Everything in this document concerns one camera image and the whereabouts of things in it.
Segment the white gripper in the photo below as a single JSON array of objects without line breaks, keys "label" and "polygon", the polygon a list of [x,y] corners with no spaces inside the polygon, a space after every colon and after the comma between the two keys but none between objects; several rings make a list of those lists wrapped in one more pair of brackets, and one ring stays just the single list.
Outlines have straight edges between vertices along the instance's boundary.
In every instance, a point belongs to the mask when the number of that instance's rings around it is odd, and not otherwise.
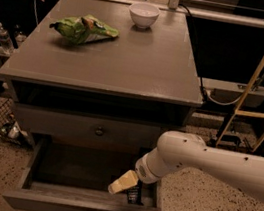
[{"label": "white gripper", "polygon": [[108,187],[110,194],[117,194],[138,184],[138,179],[146,184],[156,183],[165,175],[166,165],[157,148],[139,150],[135,171],[129,170]]}]

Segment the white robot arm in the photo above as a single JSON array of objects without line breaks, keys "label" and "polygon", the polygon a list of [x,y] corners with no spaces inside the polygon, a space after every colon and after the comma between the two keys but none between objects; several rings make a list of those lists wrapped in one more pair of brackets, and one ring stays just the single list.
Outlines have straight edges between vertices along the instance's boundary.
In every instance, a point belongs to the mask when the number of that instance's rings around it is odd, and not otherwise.
[{"label": "white robot arm", "polygon": [[122,192],[140,181],[156,183],[186,167],[201,169],[264,203],[264,157],[209,147],[198,135],[176,131],[161,134],[156,147],[138,159],[133,170],[111,183],[108,191]]}]

